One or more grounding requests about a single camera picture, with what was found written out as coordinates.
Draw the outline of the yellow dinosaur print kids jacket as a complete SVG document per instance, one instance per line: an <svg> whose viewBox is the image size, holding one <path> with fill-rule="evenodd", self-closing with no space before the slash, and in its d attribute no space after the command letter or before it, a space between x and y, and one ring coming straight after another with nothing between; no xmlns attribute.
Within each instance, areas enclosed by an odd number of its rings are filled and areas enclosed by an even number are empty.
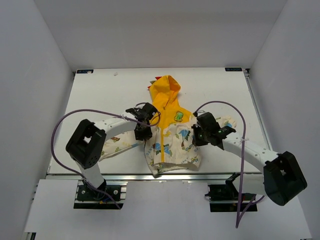
<svg viewBox="0 0 320 240"><path fill-rule="evenodd" d="M151 120L152 137L141 141L135 138L134 131L118 134L104 143L100 159L112 158L143 145L146 163L153 176L173 170L197 170L202 154L199 147L193 145L192 126L196 117L180 106L180 89L179 83L170 75L156 78L149 92L160 119Z"/></svg>

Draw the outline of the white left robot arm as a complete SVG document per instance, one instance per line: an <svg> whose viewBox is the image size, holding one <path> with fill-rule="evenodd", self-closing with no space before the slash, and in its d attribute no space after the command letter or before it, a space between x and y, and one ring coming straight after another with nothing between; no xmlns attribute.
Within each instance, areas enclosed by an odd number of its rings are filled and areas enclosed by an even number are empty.
<svg viewBox="0 0 320 240"><path fill-rule="evenodd" d="M112 117L98 122L88 119L80 121L65 149L79 166L80 173L89 186L90 196L99 200L106 193L106 181L98 166L104 143L131 131L138 140L150 139L151 119L152 117L146 115L134 116L126 113L121 117Z"/></svg>

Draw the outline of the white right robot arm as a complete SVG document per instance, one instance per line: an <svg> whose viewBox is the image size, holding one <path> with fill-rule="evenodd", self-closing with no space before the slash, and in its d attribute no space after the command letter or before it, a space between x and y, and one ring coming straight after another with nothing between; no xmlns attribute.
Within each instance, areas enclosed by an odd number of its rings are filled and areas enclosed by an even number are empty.
<svg viewBox="0 0 320 240"><path fill-rule="evenodd" d="M244 140L232 127L221 127L209 112L197 116L192 129L193 143L197 147L211 144L244 158L260 172L234 173L229 177L225 181L225 192L229 198L236 200L243 194L263 195L284 206L307 188L304 174L291 152L278 153Z"/></svg>

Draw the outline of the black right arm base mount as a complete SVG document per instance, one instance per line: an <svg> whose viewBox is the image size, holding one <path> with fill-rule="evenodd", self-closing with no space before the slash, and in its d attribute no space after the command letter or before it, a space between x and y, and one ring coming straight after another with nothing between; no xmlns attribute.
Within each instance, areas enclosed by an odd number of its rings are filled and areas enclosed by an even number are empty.
<svg viewBox="0 0 320 240"><path fill-rule="evenodd" d="M209 184L208 193L204 195L209 201L211 213L236 213L238 207L238 191L233 185L234 180L240 176L233 173L224 184Z"/></svg>

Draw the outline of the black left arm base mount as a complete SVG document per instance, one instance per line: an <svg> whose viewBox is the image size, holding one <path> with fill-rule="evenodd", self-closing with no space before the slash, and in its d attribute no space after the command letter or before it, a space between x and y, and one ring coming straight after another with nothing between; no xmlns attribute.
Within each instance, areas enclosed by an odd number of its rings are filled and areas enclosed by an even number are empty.
<svg viewBox="0 0 320 240"><path fill-rule="evenodd" d="M79 210L120 210L126 199L127 186L124 183L111 182L105 185L104 191L113 198L116 204L108 195L93 190L86 183L78 181L73 208Z"/></svg>

